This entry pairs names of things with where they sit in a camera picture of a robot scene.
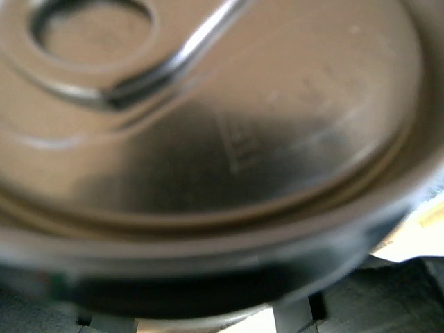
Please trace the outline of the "black can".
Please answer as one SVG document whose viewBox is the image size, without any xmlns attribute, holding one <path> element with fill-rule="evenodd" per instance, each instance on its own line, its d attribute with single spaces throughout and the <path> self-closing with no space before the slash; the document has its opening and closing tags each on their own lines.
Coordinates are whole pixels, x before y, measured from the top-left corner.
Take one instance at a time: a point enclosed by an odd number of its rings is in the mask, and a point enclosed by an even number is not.
<svg viewBox="0 0 444 333">
<path fill-rule="evenodd" d="M 5 289 L 161 321 L 295 300 L 442 169 L 442 1 L 1 2 Z"/>
</svg>

